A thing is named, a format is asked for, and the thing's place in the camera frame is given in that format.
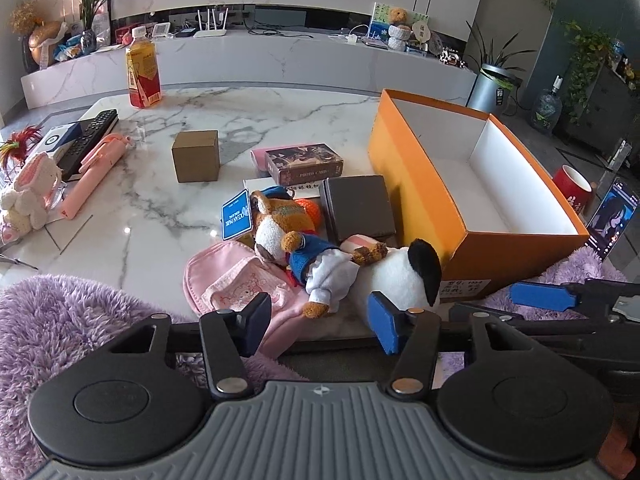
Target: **marble coffee table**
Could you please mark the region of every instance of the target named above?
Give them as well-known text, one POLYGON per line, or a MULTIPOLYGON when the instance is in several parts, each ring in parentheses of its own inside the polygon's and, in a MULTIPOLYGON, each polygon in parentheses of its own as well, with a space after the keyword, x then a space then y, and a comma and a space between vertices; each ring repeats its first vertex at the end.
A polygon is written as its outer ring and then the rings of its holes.
MULTIPOLYGON (((132 108, 128 95, 100 99, 82 118, 116 108, 114 131, 131 136, 135 147, 74 220, 49 224, 5 253, 41 274, 97 280, 195 319, 182 292, 184 266, 220 234, 222 204, 242 190, 243 179, 256 177, 249 150, 325 142, 344 158, 345 174, 371 173, 367 139, 377 106, 368 96, 274 88, 167 91, 147 110, 132 108), (218 181, 177 182, 171 146, 183 130, 218 130, 218 181)), ((2 264, 0 287, 33 274, 2 264)), ((313 338, 367 333, 350 313, 316 328, 313 338)))

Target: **red feather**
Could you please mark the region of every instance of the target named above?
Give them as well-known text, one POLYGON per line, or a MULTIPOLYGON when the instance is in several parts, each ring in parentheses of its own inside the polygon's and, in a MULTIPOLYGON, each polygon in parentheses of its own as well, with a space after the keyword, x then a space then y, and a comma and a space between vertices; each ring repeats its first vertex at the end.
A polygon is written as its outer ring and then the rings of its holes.
POLYGON ((11 159, 18 164, 24 164, 30 147, 41 140, 40 128, 37 126, 27 126, 20 132, 12 133, 9 140, 6 140, 0 146, 0 166, 2 166, 2 169, 6 171, 11 159))

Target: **tv remote control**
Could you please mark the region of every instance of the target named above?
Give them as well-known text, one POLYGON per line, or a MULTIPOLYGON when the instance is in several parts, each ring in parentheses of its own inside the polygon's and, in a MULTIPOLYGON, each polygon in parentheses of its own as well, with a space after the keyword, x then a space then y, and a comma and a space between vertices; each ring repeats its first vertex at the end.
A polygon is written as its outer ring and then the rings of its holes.
POLYGON ((58 167, 62 170, 63 181, 68 182, 78 173, 82 160, 111 131, 117 121, 117 110, 105 110, 88 122, 82 121, 84 123, 82 124, 82 136, 74 141, 58 163, 58 167))

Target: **purple shaggy rug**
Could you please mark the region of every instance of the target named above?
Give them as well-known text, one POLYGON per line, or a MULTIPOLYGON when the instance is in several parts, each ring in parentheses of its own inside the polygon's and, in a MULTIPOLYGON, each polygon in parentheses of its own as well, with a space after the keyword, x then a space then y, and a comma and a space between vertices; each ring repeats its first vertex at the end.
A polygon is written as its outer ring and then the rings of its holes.
MULTIPOLYGON (((27 406, 42 383, 161 309, 120 290, 71 276, 35 276, 0 294, 0 477, 22 480, 44 459, 31 435, 27 406)), ((174 321, 184 321, 172 315, 174 321)), ((257 354, 244 360, 250 379, 303 380, 257 354)), ((199 386, 202 359, 178 356, 199 386)))
MULTIPOLYGON (((568 258, 553 264, 540 276, 530 281, 561 285, 562 283, 584 283, 588 278, 614 282, 628 281, 625 275, 611 265, 609 261, 601 262, 595 251, 588 247, 576 249, 568 258)), ((515 312, 530 321, 580 319, 584 317, 573 310, 556 312, 554 310, 543 310, 532 306, 514 304, 509 298, 508 286, 487 296, 480 303, 489 308, 515 312)), ((450 377, 464 367, 464 354, 462 352, 446 352, 440 355, 444 378, 450 377)))

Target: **orange shoe box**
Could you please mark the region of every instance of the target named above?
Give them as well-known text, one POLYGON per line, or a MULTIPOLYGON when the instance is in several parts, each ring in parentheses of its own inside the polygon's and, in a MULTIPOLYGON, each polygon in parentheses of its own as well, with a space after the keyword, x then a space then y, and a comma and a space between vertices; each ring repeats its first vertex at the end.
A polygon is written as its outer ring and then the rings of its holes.
POLYGON ((589 235, 551 177, 494 116, 383 91, 369 158, 398 241, 440 256, 440 299, 482 298, 540 274, 589 235))

